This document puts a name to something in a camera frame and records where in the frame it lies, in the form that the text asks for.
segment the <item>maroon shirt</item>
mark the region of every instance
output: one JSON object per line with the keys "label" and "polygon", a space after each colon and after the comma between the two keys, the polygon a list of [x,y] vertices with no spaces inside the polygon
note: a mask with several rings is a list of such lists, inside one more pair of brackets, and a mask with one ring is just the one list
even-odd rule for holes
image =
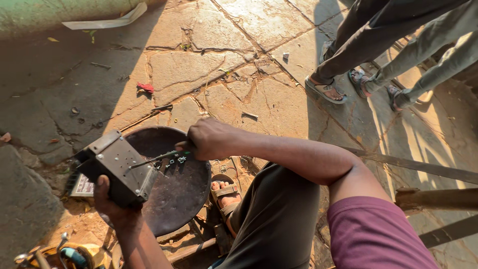
{"label": "maroon shirt", "polygon": [[337,269],[438,269],[402,210],[383,199],[355,196],[327,212]]}

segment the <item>hand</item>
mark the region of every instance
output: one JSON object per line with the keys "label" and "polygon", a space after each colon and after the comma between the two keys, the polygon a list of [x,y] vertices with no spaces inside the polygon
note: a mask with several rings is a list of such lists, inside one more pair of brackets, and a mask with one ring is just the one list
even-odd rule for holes
{"label": "hand", "polygon": [[197,160],[215,160],[236,153],[239,139],[246,131],[222,123],[214,117],[200,119],[189,127],[188,141],[176,144],[176,150],[188,150]]}
{"label": "hand", "polygon": [[141,218],[141,208],[121,208],[115,202],[109,199],[109,179],[105,175],[99,176],[93,197],[95,198],[95,208],[99,213],[109,217],[115,229],[121,228],[128,223],[134,223],[135,219]]}

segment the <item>white paper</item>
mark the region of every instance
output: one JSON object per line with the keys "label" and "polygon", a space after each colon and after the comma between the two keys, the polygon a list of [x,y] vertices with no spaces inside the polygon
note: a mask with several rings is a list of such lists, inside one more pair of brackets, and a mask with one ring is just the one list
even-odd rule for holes
{"label": "white paper", "polygon": [[146,3],[139,3],[136,8],[131,10],[128,14],[124,15],[121,18],[114,20],[104,20],[104,21],[88,21],[88,22],[62,22],[64,26],[70,28],[71,30],[81,30],[81,29],[104,29],[104,28],[113,28],[125,26],[136,19],[138,19],[143,13],[146,12],[148,6]]}

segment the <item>metal box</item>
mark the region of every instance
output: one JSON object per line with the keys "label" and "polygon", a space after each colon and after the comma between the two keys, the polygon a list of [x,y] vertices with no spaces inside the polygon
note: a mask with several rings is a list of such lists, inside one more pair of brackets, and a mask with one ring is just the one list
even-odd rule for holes
{"label": "metal box", "polygon": [[112,130],[75,154],[76,169],[96,183],[100,175],[110,181],[109,198],[120,207],[138,206],[149,199],[158,171],[151,165],[129,169],[145,161],[118,130]]}

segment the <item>grey pants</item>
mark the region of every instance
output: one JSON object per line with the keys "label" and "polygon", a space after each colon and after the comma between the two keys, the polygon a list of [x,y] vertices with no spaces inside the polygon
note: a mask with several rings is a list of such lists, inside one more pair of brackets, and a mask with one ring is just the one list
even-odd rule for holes
{"label": "grey pants", "polygon": [[311,78],[332,83],[356,66],[370,62],[393,42],[468,0],[356,0],[337,29],[337,38]]}
{"label": "grey pants", "polygon": [[405,89],[395,97],[398,107],[404,108],[415,103],[423,93],[478,60],[478,0],[471,0],[429,22],[395,59],[382,66],[365,83],[367,91],[376,92],[394,77],[421,63],[443,45],[457,38],[459,40],[456,46],[445,52],[438,65],[426,71],[412,89]]}
{"label": "grey pants", "polygon": [[319,185],[267,163],[230,217],[237,237],[217,268],[309,268],[319,192]]}

